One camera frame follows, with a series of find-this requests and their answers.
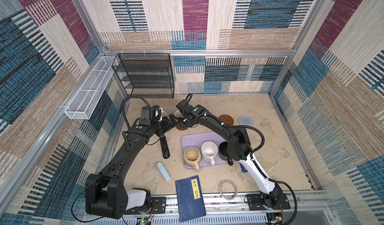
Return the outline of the dark brown wooden coaster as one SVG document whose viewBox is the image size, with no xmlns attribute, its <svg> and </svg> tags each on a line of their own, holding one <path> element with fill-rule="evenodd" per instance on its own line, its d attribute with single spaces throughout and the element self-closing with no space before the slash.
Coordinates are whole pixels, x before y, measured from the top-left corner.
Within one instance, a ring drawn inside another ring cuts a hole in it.
<svg viewBox="0 0 384 225">
<path fill-rule="evenodd" d="M 181 126 L 181 125 L 177 125 L 176 126 L 176 129 L 178 129 L 179 131 L 185 131 L 189 128 L 189 126 Z"/>
</svg>

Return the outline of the brown round coaster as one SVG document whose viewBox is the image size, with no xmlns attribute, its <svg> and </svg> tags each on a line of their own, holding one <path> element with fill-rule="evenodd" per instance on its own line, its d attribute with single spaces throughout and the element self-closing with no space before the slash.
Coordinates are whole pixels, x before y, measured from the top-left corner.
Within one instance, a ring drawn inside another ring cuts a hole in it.
<svg viewBox="0 0 384 225">
<path fill-rule="evenodd" d="M 230 115 L 220 115 L 219 119 L 231 126 L 234 125 L 234 119 Z"/>
</svg>

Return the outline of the grey woven round coaster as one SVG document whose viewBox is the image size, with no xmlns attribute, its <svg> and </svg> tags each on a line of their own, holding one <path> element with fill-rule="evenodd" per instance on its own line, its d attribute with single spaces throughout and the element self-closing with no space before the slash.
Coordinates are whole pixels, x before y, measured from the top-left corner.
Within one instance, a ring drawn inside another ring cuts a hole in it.
<svg viewBox="0 0 384 225">
<path fill-rule="evenodd" d="M 238 118 L 238 123 L 239 125 L 243 125 L 243 126 L 250 126 L 250 127 L 253 127 L 255 122 L 254 122 L 254 119 L 249 117 L 249 116 L 241 116 Z"/>
</svg>

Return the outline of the light blue mug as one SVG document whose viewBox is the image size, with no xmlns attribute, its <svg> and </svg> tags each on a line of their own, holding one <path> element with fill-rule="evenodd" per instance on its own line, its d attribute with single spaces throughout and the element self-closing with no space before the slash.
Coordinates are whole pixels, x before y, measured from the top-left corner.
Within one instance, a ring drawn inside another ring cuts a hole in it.
<svg viewBox="0 0 384 225">
<path fill-rule="evenodd" d="M 183 116 L 182 113 L 179 110 L 176 110 L 174 115 L 175 115 L 176 118 L 181 118 Z"/>
</svg>

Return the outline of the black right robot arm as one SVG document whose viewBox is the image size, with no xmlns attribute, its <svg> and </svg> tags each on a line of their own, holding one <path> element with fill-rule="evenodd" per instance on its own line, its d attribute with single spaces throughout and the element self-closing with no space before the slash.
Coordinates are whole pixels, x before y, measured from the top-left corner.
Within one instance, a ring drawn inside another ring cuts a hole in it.
<svg viewBox="0 0 384 225">
<path fill-rule="evenodd" d="M 229 158 L 240 162 L 247 169 L 258 185 L 260 194 L 263 197 L 263 206 L 268 210 L 280 208 L 280 200 L 284 195 L 280 184 L 286 186 L 293 196 L 294 212 L 289 220 L 283 221 L 283 224 L 291 224 L 298 212 L 298 201 L 293 189 L 286 182 L 277 181 L 268 176 L 255 157 L 255 152 L 260 150 L 265 144 L 263 133 L 252 126 L 229 125 L 213 115 L 205 107 L 190 105 L 189 102 L 192 97 L 193 94 L 189 93 L 184 100 L 177 104 L 176 108 L 181 112 L 179 118 L 173 114 L 170 115 L 170 118 L 175 120 L 176 124 L 182 128 L 191 128 L 199 124 L 209 128 L 225 139 L 228 144 L 227 153 Z M 261 143 L 255 149 L 251 147 L 247 129 L 256 132 L 261 138 Z"/>
</svg>

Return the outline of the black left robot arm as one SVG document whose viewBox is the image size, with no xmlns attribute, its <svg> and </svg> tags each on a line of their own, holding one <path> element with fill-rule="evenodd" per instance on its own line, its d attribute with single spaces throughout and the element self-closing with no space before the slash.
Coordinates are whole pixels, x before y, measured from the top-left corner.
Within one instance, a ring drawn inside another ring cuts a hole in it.
<svg viewBox="0 0 384 225">
<path fill-rule="evenodd" d="M 165 133 L 180 123 L 174 115 L 162 116 L 162 108 L 148 102 L 142 108 L 141 116 L 128 129 L 122 132 L 124 143 L 111 161 L 98 174 L 87 177 L 85 188 L 80 195 L 85 196 L 85 210 L 97 219 L 120 219 L 127 211 L 139 213 L 153 211 L 151 192 L 136 188 L 126 191 L 125 177 L 139 154 L 153 135 L 161 144 L 166 144 Z"/>
</svg>

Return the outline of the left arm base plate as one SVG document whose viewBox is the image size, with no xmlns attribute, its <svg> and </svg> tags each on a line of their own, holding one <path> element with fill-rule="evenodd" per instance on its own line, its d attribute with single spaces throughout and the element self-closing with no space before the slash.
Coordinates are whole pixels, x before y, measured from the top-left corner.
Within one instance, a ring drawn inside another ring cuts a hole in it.
<svg viewBox="0 0 384 225">
<path fill-rule="evenodd" d="M 150 208 L 132 208 L 126 210 L 124 215 L 158 215 L 164 214 L 166 210 L 166 197 L 152 197 Z"/>
</svg>

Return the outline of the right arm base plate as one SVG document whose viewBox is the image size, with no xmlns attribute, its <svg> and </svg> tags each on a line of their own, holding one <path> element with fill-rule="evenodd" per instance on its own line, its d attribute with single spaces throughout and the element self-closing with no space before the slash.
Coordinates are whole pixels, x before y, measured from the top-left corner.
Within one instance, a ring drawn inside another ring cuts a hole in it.
<svg viewBox="0 0 384 225">
<path fill-rule="evenodd" d="M 247 194 L 245 196 L 245 203 L 248 204 L 250 211 L 263 211 L 263 210 L 289 210 L 291 209 L 290 202 L 285 193 L 282 193 L 280 198 L 273 202 L 271 199 L 263 194 Z"/>
</svg>

